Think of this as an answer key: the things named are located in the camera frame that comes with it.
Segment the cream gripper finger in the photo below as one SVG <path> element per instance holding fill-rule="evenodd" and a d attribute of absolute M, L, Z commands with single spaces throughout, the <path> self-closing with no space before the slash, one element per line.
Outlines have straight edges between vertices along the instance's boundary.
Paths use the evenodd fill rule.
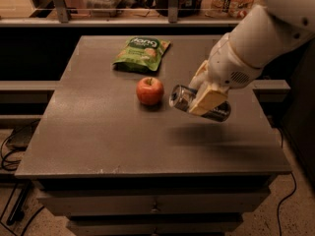
<path fill-rule="evenodd" d="M 209 75 L 208 75 L 208 68 L 209 64 L 208 61 L 205 60 L 198 70 L 196 71 L 195 75 L 191 79 L 189 83 L 189 88 L 194 90 L 204 90 L 208 83 L 209 83 Z"/>
<path fill-rule="evenodd" d="M 198 90 L 196 97 L 191 102 L 188 112 L 202 116 L 218 107 L 227 100 L 227 90 L 215 84 L 208 83 L 204 90 Z"/>

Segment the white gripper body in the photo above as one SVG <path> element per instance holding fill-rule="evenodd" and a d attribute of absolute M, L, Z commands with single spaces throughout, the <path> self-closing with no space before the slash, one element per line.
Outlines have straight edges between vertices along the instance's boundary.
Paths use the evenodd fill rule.
<path fill-rule="evenodd" d="M 212 48 L 208 66 L 211 82 L 230 89 L 245 88 L 262 73 L 261 68 L 246 64 L 238 56 L 230 44 L 228 33 Z"/>

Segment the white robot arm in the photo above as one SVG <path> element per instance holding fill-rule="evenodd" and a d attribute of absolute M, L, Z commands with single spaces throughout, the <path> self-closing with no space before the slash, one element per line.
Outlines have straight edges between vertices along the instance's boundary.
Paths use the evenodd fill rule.
<path fill-rule="evenodd" d="M 279 56 L 314 37 L 315 0 L 264 0 L 212 48 L 189 87 L 197 91 L 189 106 L 203 115 L 227 100 L 231 89 L 257 79 Z"/>

